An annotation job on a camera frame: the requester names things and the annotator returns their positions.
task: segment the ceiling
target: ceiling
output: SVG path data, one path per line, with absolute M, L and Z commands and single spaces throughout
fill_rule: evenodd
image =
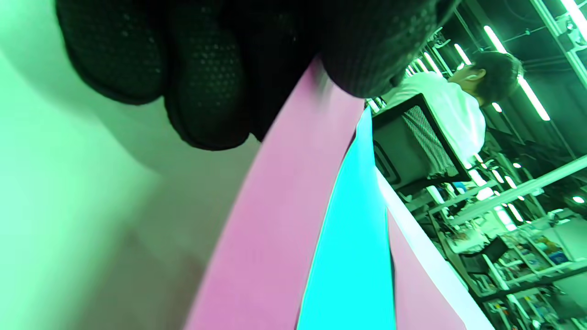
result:
M 544 2 L 553 15 L 565 13 L 560 0 Z M 524 63 L 525 78 L 551 117 L 550 122 L 543 121 L 526 94 L 518 89 L 500 103 L 503 113 L 485 110 L 487 145 L 492 149 L 488 151 L 504 153 L 510 160 L 523 164 L 533 177 L 586 155 L 587 91 L 532 3 L 464 0 L 458 13 L 461 19 L 455 16 L 443 28 L 444 37 L 451 39 L 449 45 L 460 44 L 469 56 L 480 49 L 494 50 L 483 30 L 484 25 L 492 27 L 505 48 Z M 452 68 L 461 62 L 452 47 L 442 48 L 441 55 Z M 578 55 L 586 64 L 587 51 Z M 585 186 L 587 171 L 582 171 L 545 188 L 539 200 L 547 211 L 571 207 L 587 215 L 584 205 L 571 200 L 576 195 L 587 195 L 582 191 Z

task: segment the wall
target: wall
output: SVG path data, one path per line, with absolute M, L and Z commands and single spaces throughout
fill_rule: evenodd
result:
M 258 149 L 186 146 L 161 102 L 69 67 L 50 0 L 0 2 L 0 328 L 180 329 Z

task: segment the workstation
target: workstation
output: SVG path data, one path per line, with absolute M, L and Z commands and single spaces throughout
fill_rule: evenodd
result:
M 587 146 L 584 129 L 572 126 L 585 122 L 584 101 L 574 99 L 587 87 L 584 4 L 464 1 L 407 67 L 406 77 L 428 72 L 450 81 L 474 53 L 522 60 L 517 92 L 484 109 L 485 145 L 473 159 L 459 159 L 430 100 L 391 108 L 384 97 L 366 102 L 378 169 L 495 329 L 587 329 Z M 552 86 L 557 79 L 566 91 Z M 398 115 L 387 110 L 415 107 L 452 173 L 423 176 L 421 155 L 393 155 L 409 146 L 395 143 Z

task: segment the pink paper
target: pink paper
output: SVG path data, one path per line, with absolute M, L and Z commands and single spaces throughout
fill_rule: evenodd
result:
M 390 212 L 388 219 L 395 265 L 397 329 L 467 329 L 420 264 Z
M 362 99 L 325 79 L 318 63 L 310 66 L 257 155 L 186 330 L 295 329 L 326 207 L 362 112 Z

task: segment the paper sheet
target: paper sheet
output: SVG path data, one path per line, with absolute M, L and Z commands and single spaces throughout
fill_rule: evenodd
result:
M 463 320 L 438 290 L 389 214 L 389 237 L 396 264 L 398 330 L 467 329 Z
M 313 63 L 267 135 L 185 330 L 295 328 L 332 188 L 363 113 L 362 99 L 323 77 Z
M 298 330 L 395 329 L 387 207 L 372 132 L 365 111 L 332 193 Z

